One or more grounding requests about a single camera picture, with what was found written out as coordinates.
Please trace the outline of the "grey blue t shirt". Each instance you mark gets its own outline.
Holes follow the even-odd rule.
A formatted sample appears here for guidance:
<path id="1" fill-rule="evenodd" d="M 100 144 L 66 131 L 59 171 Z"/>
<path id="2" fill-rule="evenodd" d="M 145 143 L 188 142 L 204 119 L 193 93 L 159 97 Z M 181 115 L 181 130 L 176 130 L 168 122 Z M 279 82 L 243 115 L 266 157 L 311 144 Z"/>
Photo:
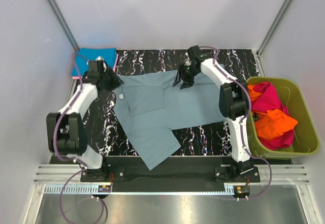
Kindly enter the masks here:
<path id="1" fill-rule="evenodd" d="M 180 148 L 173 131 L 225 120 L 219 109 L 220 87 L 205 74 L 194 85 L 174 86 L 177 72 L 120 76 L 114 113 L 129 142 L 149 170 Z"/>

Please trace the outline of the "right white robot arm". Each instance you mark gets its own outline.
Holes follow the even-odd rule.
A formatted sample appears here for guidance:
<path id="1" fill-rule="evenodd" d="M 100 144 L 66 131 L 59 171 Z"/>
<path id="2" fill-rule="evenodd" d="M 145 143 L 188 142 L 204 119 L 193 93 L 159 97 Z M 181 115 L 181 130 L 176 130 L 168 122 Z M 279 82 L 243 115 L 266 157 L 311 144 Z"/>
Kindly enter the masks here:
<path id="1" fill-rule="evenodd" d="M 247 82 L 228 73 L 216 61 L 216 56 L 204 52 L 200 46 L 190 47 L 185 56 L 185 61 L 178 66 L 173 86 L 181 83 L 181 89 L 190 88 L 196 75 L 208 76 L 219 87 L 219 109 L 233 136 L 233 163 L 223 173 L 216 173 L 215 178 L 243 181 L 254 168 L 246 132 L 247 117 L 251 112 Z"/>

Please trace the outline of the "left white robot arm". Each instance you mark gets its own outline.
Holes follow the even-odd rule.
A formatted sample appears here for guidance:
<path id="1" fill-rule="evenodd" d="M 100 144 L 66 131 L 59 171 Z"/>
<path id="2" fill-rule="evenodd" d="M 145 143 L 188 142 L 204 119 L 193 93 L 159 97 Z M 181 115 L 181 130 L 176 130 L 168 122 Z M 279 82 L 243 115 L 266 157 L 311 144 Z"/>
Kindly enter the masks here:
<path id="1" fill-rule="evenodd" d="M 49 150 L 62 162 L 73 161 L 92 170 L 92 176 L 105 181 L 110 169 L 103 157 L 89 145 L 83 125 L 88 108 L 101 91 L 113 91 L 123 82 L 102 57 L 88 61 L 88 70 L 79 78 L 79 85 L 70 100 L 56 113 L 46 117 Z"/>

